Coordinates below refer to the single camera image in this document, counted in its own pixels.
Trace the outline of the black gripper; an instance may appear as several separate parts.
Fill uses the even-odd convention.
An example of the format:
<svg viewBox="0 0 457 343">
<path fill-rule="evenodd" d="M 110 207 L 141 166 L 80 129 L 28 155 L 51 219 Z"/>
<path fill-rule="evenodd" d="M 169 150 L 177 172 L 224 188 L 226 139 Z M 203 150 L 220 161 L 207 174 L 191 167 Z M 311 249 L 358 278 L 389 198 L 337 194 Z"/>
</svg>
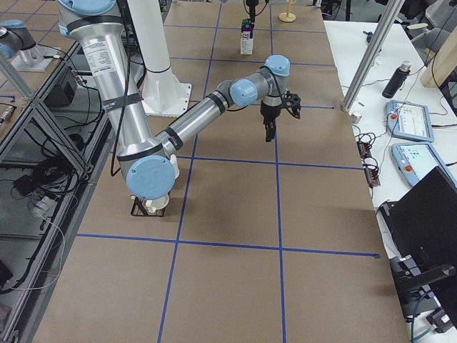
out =
<svg viewBox="0 0 457 343">
<path fill-rule="evenodd" d="M 247 8 L 250 24 L 254 24 L 256 20 L 256 7 L 259 5 L 259 0 L 245 0 L 244 5 Z"/>
<path fill-rule="evenodd" d="M 279 106 L 269 106 L 261 104 L 261 115 L 263 116 L 263 124 L 266 130 L 265 142 L 271 142 L 276 137 L 276 118 L 280 115 L 281 108 Z"/>
</svg>

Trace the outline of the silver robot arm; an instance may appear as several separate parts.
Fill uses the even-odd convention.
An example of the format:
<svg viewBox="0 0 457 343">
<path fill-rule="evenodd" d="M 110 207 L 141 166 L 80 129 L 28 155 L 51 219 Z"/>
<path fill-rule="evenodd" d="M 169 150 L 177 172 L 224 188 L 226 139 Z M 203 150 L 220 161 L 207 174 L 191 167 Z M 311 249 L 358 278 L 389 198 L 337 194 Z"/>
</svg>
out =
<svg viewBox="0 0 457 343">
<path fill-rule="evenodd" d="M 58 1 L 59 28 L 64 36 L 83 26 L 121 24 L 122 16 L 116 1 Z M 25 23 L 18 19 L 1 22 L 1 55 L 6 59 L 19 54 L 29 68 L 44 60 Z"/>
<path fill-rule="evenodd" d="M 190 85 L 171 70 L 157 1 L 59 1 L 59 29 L 77 41 L 116 132 L 115 155 L 129 191 L 143 200 L 169 194 L 179 174 L 173 155 L 231 106 L 261 105 L 267 139 L 287 107 L 290 62 L 269 56 L 249 76 L 225 80 L 193 106 Z"/>
</svg>

